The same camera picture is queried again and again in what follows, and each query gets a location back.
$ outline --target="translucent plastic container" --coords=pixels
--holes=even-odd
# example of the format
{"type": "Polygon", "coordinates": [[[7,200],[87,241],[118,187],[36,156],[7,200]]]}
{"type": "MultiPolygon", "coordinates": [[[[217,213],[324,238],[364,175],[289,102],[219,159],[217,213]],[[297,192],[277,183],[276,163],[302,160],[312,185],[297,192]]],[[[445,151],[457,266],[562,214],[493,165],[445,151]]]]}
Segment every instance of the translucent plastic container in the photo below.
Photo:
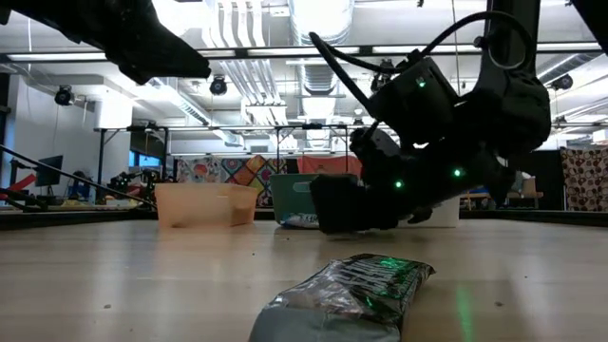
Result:
{"type": "Polygon", "coordinates": [[[257,189],[226,183],[165,183],[156,188],[161,228],[253,223],[257,189]]]}

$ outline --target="silver foil bag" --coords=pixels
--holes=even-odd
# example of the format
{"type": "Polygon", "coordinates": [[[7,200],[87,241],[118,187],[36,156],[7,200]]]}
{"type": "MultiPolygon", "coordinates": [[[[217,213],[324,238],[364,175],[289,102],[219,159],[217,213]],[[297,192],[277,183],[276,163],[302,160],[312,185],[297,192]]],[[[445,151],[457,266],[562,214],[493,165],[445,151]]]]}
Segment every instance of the silver foil bag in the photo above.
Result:
{"type": "Polygon", "coordinates": [[[409,304],[433,273],[426,263],[388,256],[332,260],[266,305],[250,342],[397,342],[409,304]]]}

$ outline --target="wooden table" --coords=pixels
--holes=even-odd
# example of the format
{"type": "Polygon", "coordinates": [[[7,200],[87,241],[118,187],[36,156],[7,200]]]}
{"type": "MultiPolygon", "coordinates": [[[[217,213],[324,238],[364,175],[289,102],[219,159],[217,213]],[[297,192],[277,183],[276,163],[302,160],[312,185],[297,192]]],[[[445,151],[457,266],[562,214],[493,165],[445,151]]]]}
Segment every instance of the wooden table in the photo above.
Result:
{"type": "Polygon", "coordinates": [[[0,233],[0,341],[246,341],[259,310],[332,258],[437,269],[407,341],[603,341],[608,231],[497,220],[358,237],[129,221],[0,233]]]}

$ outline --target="patterned fabric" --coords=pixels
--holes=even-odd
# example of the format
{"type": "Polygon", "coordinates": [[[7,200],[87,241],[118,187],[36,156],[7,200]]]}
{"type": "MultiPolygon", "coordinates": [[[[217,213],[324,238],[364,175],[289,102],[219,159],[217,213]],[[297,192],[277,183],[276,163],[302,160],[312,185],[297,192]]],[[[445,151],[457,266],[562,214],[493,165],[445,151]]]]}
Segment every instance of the patterned fabric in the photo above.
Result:
{"type": "Polygon", "coordinates": [[[561,150],[568,210],[608,212],[608,149],[561,150]]]}
{"type": "Polygon", "coordinates": [[[227,179],[228,173],[218,158],[178,161],[178,182],[225,182],[227,179]]]}
{"type": "Polygon", "coordinates": [[[280,159],[254,156],[246,159],[220,159],[207,157],[178,161],[178,182],[226,182],[251,186],[257,189],[257,206],[272,207],[273,194],[270,177],[287,173],[287,163],[280,159]]]}
{"type": "Polygon", "coordinates": [[[301,157],[297,160],[301,174],[345,174],[361,175],[361,161],[348,157],[301,157]]]}

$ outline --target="ceiling light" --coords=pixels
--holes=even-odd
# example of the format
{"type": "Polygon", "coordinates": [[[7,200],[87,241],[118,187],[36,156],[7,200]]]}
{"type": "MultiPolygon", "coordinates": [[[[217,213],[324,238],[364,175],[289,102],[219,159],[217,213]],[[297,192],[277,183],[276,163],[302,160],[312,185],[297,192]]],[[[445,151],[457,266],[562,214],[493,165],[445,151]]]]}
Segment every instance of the ceiling light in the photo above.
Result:
{"type": "MultiPolygon", "coordinates": [[[[336,47],[337,50],[346,54],[359,53],[359,47],[336,47]]],[[[250,56],[318,56],[319,51],[316,47],[271,47],[271,48],[252,48],[248,51],[250,56]]]]}
{"type": "MultiPolygon", "coordinates": [[[[410,53],[415,49],[423,50],[426,46],[391,46],[391,47],[373,47],[371,49],[374,54],[405,54],[410,53]]],[[[601,52],[601,47],[597,43],[538,43],[538,52],[552,52],[552,51],[576,51],[576,52],[601,52]]],[[[460,53],[482,53],[482,51],[473,46],[467,44],[458,45],[458,52],[460,53]]],[[[456,53],[456,46],[453,44],[444,44],[437,46],[431,53],[456,53]]]]}
{"type": "Polygon", "coordinates": [[[244,126],[219,126],[211,129],[219,130],[275,130],[274,126],[269,125],[244,125],[244,126]]]}
{"type": "Polygon", "coordinates": [[[204,132],[210,131],[208,126],[192,126],[192,127],[168,127],[172,132],[204,132]]]}
{"type": "Polygon", "coordinates": [[[539,43],[537,52],[573,50],[576,52],[602,52],[598,43],[539,43]]]}
{"type": "Polygon", "coordinates": [[[103,52],[15,53],[7,55],[13,62],[80,62],[105,61],[103,52]]]}
{"type": "MultiPolygon", "coordinates": [[[[339,64],[345,65],[346,61],[337,60],[339,64]]],[[[300,60],[292,60],[286,61],[286,66],[290,67],[299,67],[299,66],[326,66],[327,62],[325,62],[322,58],[312,58],[312,59],[300,59],[300,60]]]]}
{"type": "MultiPolygon", "coordinates": [[[[410,53],[410,52],[414,51],[415,49],[423,50],[424,48],[426,48],[426,46],[412,45],[412,46],[393,46],[393,47],[372,47],[371,52],[378,53],[378,54],[391,54],[391,53],[403,54],[403,53],[410,53]]],[[[436,48],[434,48],[432,51],[432,53],[455,53],[455,52],[456,52],[456,46],[453,44],[440,45],[440,46],[437,46],[436,48]]],[[[462,53],[479,52],[479,53],[481,53],[481,50],[472,45],[461,44],[461,45],[458,45],[458,52],[462,52],[462,53]]]]}
{"type": "Polygon", "coordinates": [[[237,55],[233,49],[225,48],[200,49],[197,50],[197,52],[200,53],[200,55],[202,55],[203,57],[215,59],[230,58],[235,57],[237,55]]]}

